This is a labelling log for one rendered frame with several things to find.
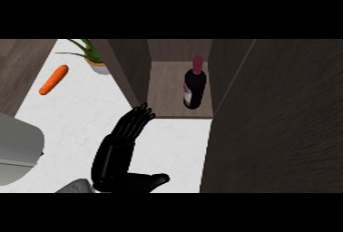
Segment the brown wooden cabinet door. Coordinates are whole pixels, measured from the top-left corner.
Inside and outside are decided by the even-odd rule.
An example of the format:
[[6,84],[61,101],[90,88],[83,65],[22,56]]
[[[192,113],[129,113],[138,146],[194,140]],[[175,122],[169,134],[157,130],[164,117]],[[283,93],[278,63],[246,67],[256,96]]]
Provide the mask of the brown wooden cabinet door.
[[343,192],[343,40],[258,40],[212,121],[200,191]]

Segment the dark red wine bottle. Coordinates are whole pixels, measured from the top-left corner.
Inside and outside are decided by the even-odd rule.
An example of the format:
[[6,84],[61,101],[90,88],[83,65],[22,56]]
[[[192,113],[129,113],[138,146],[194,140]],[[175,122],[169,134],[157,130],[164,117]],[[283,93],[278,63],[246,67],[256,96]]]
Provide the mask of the dark red wine bottle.
[[207,86],[207,75],[203,71],[204,59],[197,55],[192,59],[192,69],[185,73],[184,104],[188,109],[195,110],[203,101]]

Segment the potted green plant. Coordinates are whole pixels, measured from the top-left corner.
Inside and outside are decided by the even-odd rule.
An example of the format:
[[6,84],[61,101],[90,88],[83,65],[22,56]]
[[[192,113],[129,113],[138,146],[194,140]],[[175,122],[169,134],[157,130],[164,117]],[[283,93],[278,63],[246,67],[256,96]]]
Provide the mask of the potted green plant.
[[83,44],[80,44],[74,39],[70,39],[70,42],[83,51],[83,53],[73,53],[73,55],[80,56],[86,60],[86,63],[90,65],[98,74],[110,75],[108,67],[104,63],[99,52],[95,49],[92,41],[89,39],[82,39]]

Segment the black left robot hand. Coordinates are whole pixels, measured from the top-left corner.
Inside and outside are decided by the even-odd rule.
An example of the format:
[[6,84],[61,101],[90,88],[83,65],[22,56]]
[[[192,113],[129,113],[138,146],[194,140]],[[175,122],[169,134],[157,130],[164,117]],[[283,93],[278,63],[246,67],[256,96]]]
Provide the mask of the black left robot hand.
[[135,107],[120,118],[99,145],[92,165],[93,188],[107,193],[151,193],[170,181],[167,174],[130,173],[136,138],[156,114],[148,104]]

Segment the orange carrot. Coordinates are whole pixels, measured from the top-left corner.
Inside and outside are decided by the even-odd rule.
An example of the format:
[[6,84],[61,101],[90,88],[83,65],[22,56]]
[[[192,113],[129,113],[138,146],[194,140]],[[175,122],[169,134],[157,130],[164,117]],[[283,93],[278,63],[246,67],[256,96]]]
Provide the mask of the orange carrot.
[[55,86],[67,76],[67,73],[68,73],[68,66],[64,64],[56,68],[42,88],[39,89],[40,95],[46,95],[52,91],[52,89],[55,88]]

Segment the brown wooden cabinet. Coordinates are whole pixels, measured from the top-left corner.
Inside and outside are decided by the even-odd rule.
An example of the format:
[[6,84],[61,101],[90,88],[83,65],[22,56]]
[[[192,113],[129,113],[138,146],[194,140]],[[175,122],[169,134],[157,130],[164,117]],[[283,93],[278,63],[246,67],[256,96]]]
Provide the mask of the brown wooden cabinet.
[[[252,39],[93,39],[129,104],[147,103],[160,119],[212,119],[253,47]],[[200,108],[184,105],[194,57],[207,75]]]

